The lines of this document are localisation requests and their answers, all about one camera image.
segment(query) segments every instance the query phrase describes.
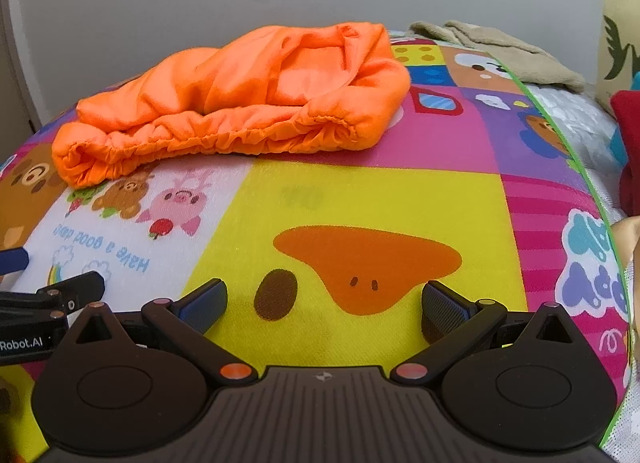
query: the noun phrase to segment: pink cartoon pig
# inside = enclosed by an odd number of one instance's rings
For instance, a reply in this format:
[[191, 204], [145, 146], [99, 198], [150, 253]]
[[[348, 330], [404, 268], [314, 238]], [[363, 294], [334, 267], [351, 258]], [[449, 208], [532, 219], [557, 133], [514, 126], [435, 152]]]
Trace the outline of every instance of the pink cartoon pig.
[[170, 233], [174, 226], [180, 226], [192, 237], [200, 226], [200, 214], [207, 204], [204, 189], [213, 170], [201, 172], [187, 171], [184, 176], [174, 179], [174, 186], [160, 192], [147, 210], [136, 219], [136, 223], [154, 220], [149, 228], [149, 237], [158, 239]]

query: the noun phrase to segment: orange cloth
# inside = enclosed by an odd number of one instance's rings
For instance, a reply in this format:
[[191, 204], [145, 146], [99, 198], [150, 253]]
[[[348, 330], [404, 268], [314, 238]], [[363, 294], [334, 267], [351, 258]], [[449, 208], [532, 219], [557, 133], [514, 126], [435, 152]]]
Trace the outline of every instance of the orange cloth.
[[408, 89], [380, 24], [269, 26], [220, 49], [181, 51], [81, 100], [52, 157], [81, 188], [181, 154], [362, 150]]

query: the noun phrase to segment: white mattress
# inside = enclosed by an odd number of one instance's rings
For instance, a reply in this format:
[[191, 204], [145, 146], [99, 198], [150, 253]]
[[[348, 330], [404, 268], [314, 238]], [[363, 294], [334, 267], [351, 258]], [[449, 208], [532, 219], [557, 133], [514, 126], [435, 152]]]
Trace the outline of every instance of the white mattress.
[[[529, 85], [571, 145], [600, 196], [609, 223], [625, 218], [620, 208], [618, 184], [622, 167], [609, 152], [616, 128], [614, 120], [586, 94], [573, 94], [551, 86]], [[633, 268], [625, 272], [627, 287], [633, 287]], [[618, 422], [603, 449], [620, 463], [640, 462], [640, 379], [637, 364], [628, 372], [629, 384]]]

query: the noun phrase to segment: beige towel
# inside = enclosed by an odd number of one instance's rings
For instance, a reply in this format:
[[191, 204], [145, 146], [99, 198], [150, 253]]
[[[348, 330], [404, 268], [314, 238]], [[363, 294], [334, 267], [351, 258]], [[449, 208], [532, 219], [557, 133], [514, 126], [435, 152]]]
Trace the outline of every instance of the beige towel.
[[563, 66], [542, 48], [527, 44], [499, 29], [450, 20], [445, 27], [414, 22], [409, 31], [427, 38], [444, 40], [491, 53], [522, 82], [562, 84], [575, 93], [584, 91], [584, 77]]

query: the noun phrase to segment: cartoon mat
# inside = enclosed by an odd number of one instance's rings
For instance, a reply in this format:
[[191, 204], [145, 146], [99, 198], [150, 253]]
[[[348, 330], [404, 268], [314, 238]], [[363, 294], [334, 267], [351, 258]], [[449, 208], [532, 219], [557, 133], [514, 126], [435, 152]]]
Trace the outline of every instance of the cartoon mat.
[[[228, 287], [207, 335], [266, 365], [380, 365], [426, 342], [420, 290], [438, 279], [510, 310], [561, 302], [622, 399], [629, 309], [608, 225], [564, 140], [490, 56], [395, 42], [412, 87], [380, 143], [361, 152], [190, 156], [89, 189], [65, 188], [50, 142], [70, 110], [2, 167], [0, 243], [34, 292], [92, 269], [115, 311]], [[28, 408], [42, 364], [0, 368], [20, 394], [16, 458], [44, 448]]]

